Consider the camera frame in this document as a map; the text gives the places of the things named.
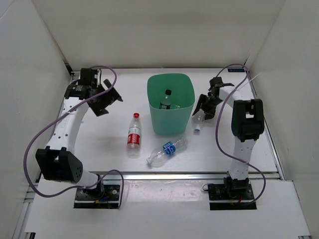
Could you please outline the clear white cap plastic bottle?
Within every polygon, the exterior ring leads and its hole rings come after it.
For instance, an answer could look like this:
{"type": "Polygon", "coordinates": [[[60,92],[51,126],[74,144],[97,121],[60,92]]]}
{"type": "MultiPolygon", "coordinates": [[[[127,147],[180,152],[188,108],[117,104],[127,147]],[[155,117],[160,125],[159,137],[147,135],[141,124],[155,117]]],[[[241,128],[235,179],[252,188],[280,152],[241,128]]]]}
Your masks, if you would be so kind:
{"type": "Polygon", "coordinates": [[[205,114],[203,111],[197,112],[193,117],[192,117],[192,122],[193,122],[193,132],[195,134],[200,134],[201,132],[201,126],[204,121],[205,114]]]}

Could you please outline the black label plastic bottle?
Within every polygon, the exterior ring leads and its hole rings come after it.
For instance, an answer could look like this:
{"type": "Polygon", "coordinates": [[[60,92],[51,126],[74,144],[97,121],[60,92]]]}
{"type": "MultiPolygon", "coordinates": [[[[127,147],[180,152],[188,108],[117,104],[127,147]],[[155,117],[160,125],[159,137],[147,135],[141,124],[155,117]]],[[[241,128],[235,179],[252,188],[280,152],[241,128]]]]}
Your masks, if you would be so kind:
{"type": "Polygon", "coordinates": [[[167,89],[164,94],[164,98],[161,99],[159,109],[160,110],[170,110],[171,107],[171,90],[167,89]]]}

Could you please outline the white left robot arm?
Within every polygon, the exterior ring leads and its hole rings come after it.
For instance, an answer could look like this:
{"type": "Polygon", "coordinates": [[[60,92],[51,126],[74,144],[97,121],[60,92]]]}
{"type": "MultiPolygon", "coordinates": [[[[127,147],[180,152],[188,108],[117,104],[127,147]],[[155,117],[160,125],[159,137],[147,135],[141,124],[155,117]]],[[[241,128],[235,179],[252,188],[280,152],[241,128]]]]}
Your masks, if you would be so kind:
{"type": "Polygon", "coordinates": [[[68,85],[64,94],[62,112],[51,139],[44,149],[38,149],[35,158],[44,178],[66,182],[87,189],[93,199],[103,197],[105,188],[101,178],[83,168],[75,156],[75,143],[82,120],[88,110],[99,117],[108,113],[107,106],[122,98],[114,82],[102,80],[102,67],[82,68],[80,77],[68,85]]]}

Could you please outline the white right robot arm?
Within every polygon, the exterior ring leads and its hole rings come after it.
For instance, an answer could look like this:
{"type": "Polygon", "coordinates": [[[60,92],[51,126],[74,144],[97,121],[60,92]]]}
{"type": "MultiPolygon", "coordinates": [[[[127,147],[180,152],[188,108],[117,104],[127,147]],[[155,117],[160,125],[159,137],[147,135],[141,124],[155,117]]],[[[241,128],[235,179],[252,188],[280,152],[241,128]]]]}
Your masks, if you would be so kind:
{"type": "Polygon", "coordinates": [[[231,130],[235,145],[228,175],[232,180],[246,180],[252,149],[265,129],[263,102],[240,93],[231,83],[223,83],[221,77],[214,77],[209,83],[208,93],[199,96],[193,115],[202,116],[205,121],[215,117],[219,104],[232,108],[231,130]]]}

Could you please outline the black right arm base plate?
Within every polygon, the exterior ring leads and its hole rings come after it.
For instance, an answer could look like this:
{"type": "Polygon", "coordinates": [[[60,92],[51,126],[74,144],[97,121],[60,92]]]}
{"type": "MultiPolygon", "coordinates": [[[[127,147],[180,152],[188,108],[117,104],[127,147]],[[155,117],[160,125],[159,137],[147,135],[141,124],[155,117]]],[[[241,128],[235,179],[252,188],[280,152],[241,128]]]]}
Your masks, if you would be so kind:
{"type": "Polygon", "coordinates": [[[256,210],[254,193],[249,179],[223,178],[223,183],[207,183],[202,190],[208,193],[211,211],[256,210]]]}

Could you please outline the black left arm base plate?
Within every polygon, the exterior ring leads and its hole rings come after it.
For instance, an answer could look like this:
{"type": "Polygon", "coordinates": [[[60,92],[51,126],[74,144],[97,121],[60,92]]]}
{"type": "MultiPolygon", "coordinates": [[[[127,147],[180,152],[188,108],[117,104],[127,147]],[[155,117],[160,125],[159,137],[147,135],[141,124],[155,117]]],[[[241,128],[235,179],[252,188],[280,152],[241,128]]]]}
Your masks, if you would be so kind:
{"type": "Polygon", "coordinates": [[[122,183],[103,181],[93,190],[77,189],[74,209],[118,209],[122,199],[122,183]]]}

